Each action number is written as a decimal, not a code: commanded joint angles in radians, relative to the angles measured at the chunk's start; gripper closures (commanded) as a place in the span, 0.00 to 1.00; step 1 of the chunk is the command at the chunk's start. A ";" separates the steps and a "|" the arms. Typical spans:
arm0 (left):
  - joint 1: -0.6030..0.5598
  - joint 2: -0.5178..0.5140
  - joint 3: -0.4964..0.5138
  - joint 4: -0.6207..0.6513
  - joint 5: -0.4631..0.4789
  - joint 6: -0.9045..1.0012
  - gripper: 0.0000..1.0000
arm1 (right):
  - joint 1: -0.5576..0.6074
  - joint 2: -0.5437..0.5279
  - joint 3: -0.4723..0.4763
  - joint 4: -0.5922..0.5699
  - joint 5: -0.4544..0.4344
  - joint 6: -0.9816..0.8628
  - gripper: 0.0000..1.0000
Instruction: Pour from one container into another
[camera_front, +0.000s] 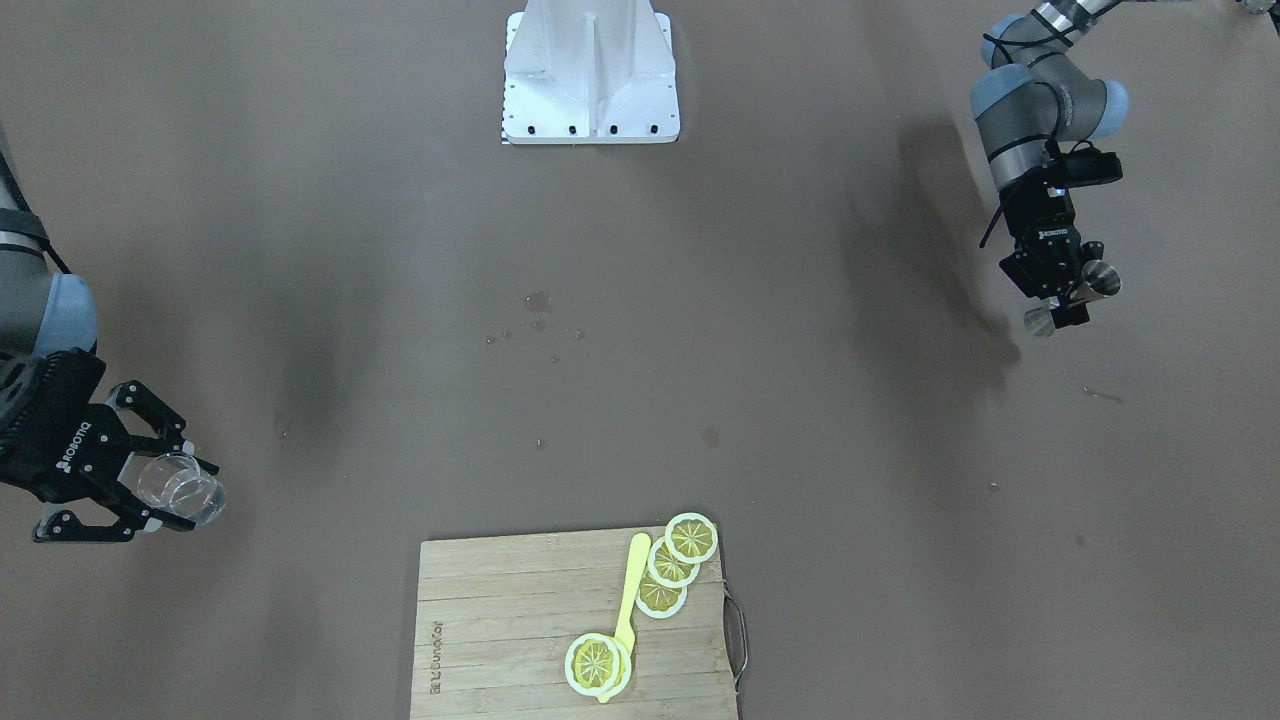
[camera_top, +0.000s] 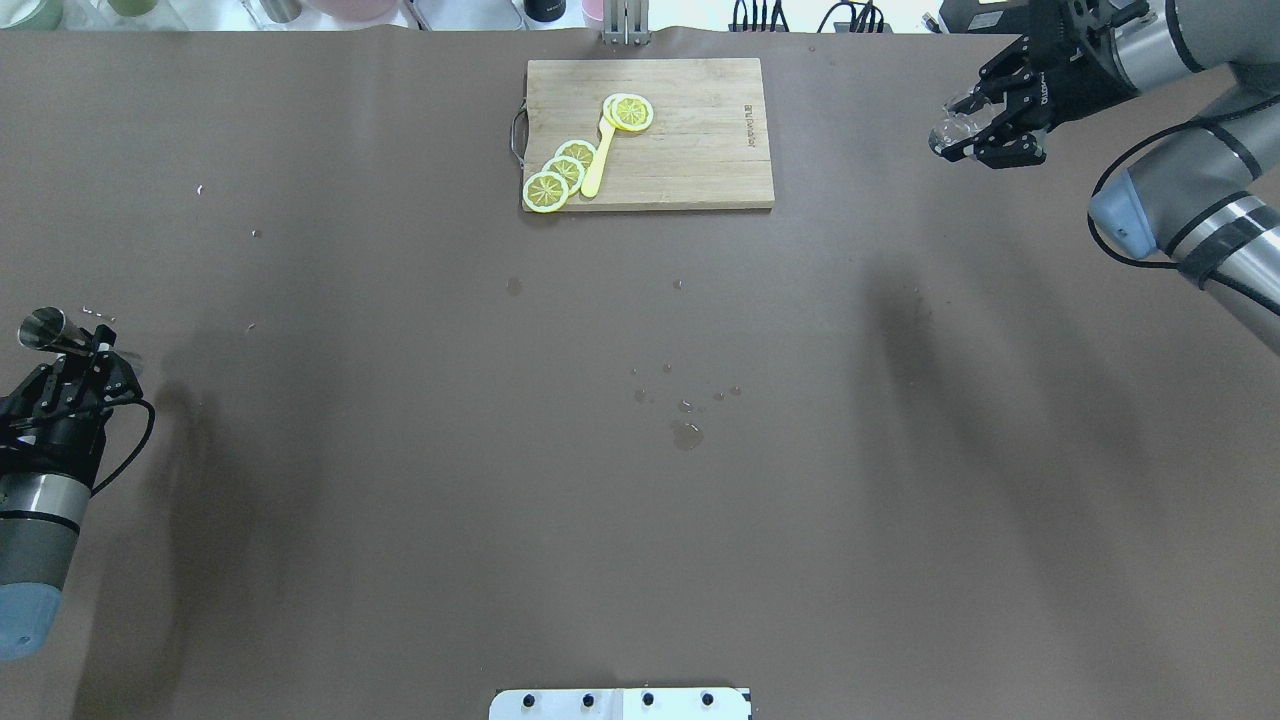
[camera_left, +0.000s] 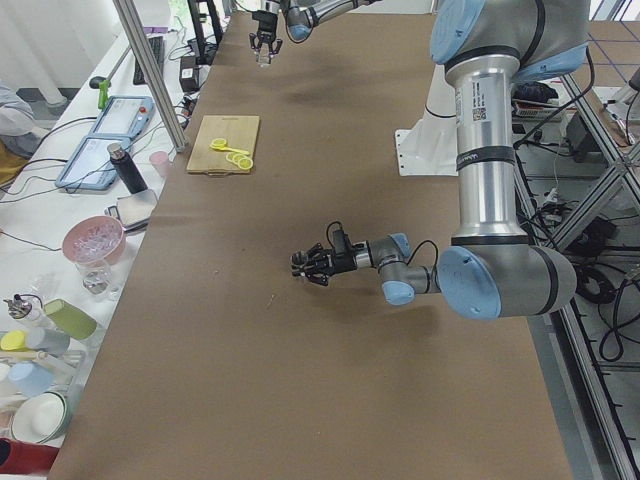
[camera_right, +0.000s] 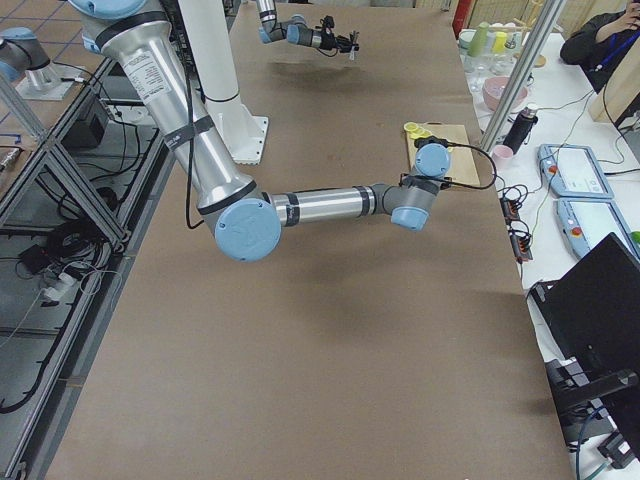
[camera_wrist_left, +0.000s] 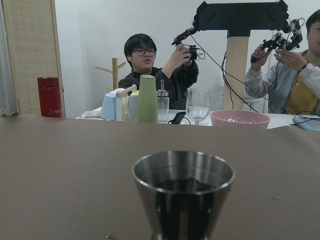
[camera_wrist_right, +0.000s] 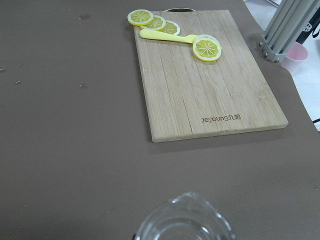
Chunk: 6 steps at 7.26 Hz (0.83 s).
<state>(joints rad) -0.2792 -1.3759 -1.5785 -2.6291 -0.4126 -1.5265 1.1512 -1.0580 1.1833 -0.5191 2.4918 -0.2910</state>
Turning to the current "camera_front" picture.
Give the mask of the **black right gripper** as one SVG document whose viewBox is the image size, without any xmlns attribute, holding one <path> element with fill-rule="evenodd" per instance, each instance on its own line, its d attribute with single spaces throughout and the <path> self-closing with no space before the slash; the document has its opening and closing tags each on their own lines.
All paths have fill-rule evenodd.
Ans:
<svg viewBox="0 0 1280 720">
<path fill-rule="evenodd" d="M 79 446 L 93 438 L 93 430 L 81 425 L 105 370 L 105 361 L 79 348 L 44 357 L 3 355 L 1 479 L 44 503 L 44 515 L 32 530 L 35 543 L 123 543 L 160 527 L 178 532 L 196 528 L 187 518 L 147 505 L 115 479 L 95 480 L 83 471 Z M 119 425 L 105 430 L 108 448 L 148 457 L 184 454 L 210 477 L 219 475 L 220 468 L 198 457 L 184 437 L 186 419 L 141 380 L 115 386 L 106 406 Z M 120 423 L 122 413 L 140 418 L 151 436 L 131 434 Z M 83 524 L 68 509 L 69 502 L 82 498 L 91 498 L 116 520 L 101 527 Z"/>
</svg>

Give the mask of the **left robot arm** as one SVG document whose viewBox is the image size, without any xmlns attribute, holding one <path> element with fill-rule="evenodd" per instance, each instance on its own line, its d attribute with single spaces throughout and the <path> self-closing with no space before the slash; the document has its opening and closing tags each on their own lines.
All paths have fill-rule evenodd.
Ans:
<svg viewBox="0 0 1280 720">
<path fill-rule="evenodd" d="M 1111 1 L 1042 1 L 1005 17 L 983 36 L 988 70 L 970 92 L 998 196 L 992 219 L 1012 240 L 1000 268 L 1036 300 L 1024 324 L 1038 337 L 1085 324 L 1089 305 L 1123 286 L 1103 243 L 1083 240 L 1071 199 L 1074 188 L 1123 178 L 1117 154 L 1097 141 L 1123 126 L 1128 92 L 1117 81 L 1088 76 L 1069 56 L 1112 9 Z"/>
</svg>

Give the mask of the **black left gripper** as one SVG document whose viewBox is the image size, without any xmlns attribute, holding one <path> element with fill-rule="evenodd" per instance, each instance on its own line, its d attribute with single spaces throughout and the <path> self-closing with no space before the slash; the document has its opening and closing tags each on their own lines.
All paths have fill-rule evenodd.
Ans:
<svg viewBox="0 0 1280 720">
<path fill-rule="evenodd" d="M 1105 243 L 1083 241 L 1068 190 L 1044 176 L 1023 176 L 1000 191 L 1012 252 L 1000 269 L 1028 299 L 1050 300 L 1052 328 L 1083 325 L 1091 319 L 1091 273 L 1105 256 Z"/>
</svg>

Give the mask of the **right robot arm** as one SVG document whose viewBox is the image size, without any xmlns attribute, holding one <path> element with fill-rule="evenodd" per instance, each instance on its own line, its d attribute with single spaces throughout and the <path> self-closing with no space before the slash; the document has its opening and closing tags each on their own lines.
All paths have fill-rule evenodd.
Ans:
<svg viewBox="0 0 1280 720">
<path fill-rule="evenodd" d="M 37 543 L 123 543 L 215 519 L 227 492 L 186 419 L 145 383 L 102 402 L 99 314 L 1 164 L 1 479 L 44 506 Z"/>
</svg>

